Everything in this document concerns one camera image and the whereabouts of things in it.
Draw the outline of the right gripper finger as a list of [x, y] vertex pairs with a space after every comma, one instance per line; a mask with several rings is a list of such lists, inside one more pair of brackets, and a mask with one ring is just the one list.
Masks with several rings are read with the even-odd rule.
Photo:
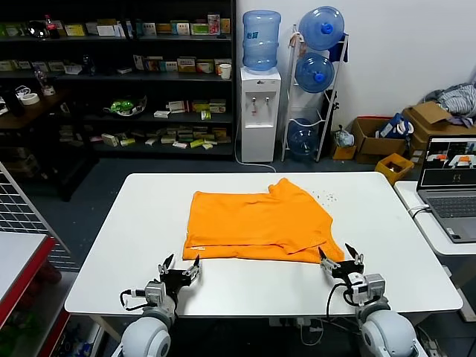
[[364, 265], [364, 255], [357, 252], [357, 250], [349, 245], [348, 243], [345, 244], [350, 256], [354, 259], [354, 263], [356, 265]]
[[337, 263], [329, 259], [321, 247], [318, 247], [318, 253], [321, 258], [321, 268], [327, 273], [332, 274], [332, 272], [337, 268]]

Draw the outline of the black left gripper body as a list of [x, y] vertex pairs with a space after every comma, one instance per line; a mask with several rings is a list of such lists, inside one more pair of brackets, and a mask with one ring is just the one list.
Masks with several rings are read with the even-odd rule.
[[199, 273], [166, 273], [160, 275], [160, 281], [165, 284], [166, 294], [177, 298], [183, 287], [188, 287], [199, 277]]

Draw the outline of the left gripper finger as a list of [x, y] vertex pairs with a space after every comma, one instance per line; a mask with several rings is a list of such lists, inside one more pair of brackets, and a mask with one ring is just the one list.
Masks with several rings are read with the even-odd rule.
[[201, 272], [200, 266], [200, 255], [198, 254], [193, 262], [193, 264], [185, 271], [184, 275], [190, 279], [196, 279]]
[[169, 267], [173, 261], [173, 258], [174, 258], [174, 254], [171, 254], [170, 256], [168, 256], [164, 262], [162, 264], [159, 264], [158, 265], [158, 275], [159, 277], [162, 277], [166, 274], [169, 273]]

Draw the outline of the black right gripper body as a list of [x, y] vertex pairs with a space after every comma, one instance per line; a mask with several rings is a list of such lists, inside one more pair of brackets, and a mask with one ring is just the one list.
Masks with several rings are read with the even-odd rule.
[[358, 285], [364, 282], [364, 264], [362, 262], [339, 262], [329, 264], [330, 276], [346, 285]]

